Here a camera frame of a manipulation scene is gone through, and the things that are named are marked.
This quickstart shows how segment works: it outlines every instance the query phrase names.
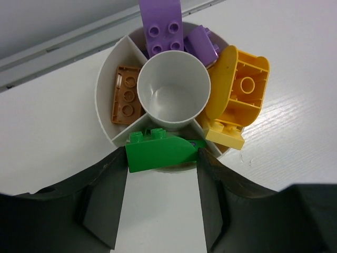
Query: black plastic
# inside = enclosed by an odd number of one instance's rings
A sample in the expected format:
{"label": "black plastic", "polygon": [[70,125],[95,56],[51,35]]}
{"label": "black plastic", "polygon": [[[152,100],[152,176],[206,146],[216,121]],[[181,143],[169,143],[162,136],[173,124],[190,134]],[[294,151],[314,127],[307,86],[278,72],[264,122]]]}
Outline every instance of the black plastic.
{"label": "black plastic", "polygon": [[208,252],[337,252],[337,185],[260,186],[198,150]]}
{"label": "black plastic", "polygon": [[35,194],[0,194],[0,252],[108,253],[127,177],[125,148]]}

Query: gray trim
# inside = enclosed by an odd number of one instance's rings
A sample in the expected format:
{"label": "gray trim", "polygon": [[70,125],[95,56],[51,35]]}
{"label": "gray trim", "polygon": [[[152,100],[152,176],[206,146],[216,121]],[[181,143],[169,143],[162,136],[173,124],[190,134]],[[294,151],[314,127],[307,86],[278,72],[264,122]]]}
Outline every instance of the gray trim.
{"label": "gray trim", "polygon": [[[182,4],[183,17],[225,0],[193,0]],[[140,27],[134,6],[28,50],[0,60],[0,93],[113,46]]]}

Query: toy building block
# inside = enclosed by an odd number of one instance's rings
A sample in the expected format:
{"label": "toy building block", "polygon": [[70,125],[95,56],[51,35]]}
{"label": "toy building block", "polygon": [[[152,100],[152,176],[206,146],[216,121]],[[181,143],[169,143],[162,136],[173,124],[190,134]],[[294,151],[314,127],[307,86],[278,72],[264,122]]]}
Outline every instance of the toy building block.
{"label": "toy building block", "polygon": [[131,133],[130,143],[125,146],[129,171],[139,172],[195,162],[197,145],[204,147],[194,140],[189,142],[170,135],[161,128],[152,129],[151,135],[144,135],[142,132]]}
{"label": "toy building block", "polygon": [[[259,115],[269,71],[266,58],[247,54],[235,46],[225,48],[209,69],[211,95],[205,113],[199,118],[206,136],[211,138],[206,137],[207,140],[227,147],[242,147],[240,128],[253,123]],[[227,136],[214,139],[209,131]]]}
{"label": "toy building block", "polygon": [[187,140],[198,151],[198,148],[206,148],[206,141],[204,140]]}
{"label": "toy building block", "polygon": [[180,0],[139,0],[139,7],[150,57],[184,50]]}
{"label": "toy building block", "polygon": [[142,116],[143,108],[137,95],[138,67],[119,66],[111,121],[130,125]]}
{"label": "toy building block", "polygon": [[208,28],[200,25],[184,38],[186,52],[197,57],[206,67],[212,65],[220,53],[218,45],[211,42],[211,35]]}
{"label": "toy building block", "polygon": [[198,118],[208,141],[224,145],[229,148],[241,150],[244,139],[241,136],[242,128],[237,126],[210,121],[205,115]]}

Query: gray wall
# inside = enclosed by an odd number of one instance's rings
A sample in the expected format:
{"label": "gray wall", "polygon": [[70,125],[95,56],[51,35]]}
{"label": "gray wall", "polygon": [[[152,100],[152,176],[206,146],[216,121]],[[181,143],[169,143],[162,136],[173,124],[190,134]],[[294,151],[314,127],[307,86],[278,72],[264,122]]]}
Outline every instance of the gray wall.
{"label": "gray wall", "polygon": [[138,4],[138,0],[0,0],[0,59]]}

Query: white round container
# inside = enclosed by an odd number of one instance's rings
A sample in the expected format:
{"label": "white round container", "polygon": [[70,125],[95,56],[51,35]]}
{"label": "white round container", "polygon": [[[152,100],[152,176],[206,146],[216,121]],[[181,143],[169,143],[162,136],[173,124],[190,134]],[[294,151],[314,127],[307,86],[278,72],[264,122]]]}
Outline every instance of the white round container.
{"label": "white round container", "polygon": [[152,121],[180,129],[205,108],[211,80],[205,66],[183,51],[165,51],[150,58],[138,77],[137,93]]}

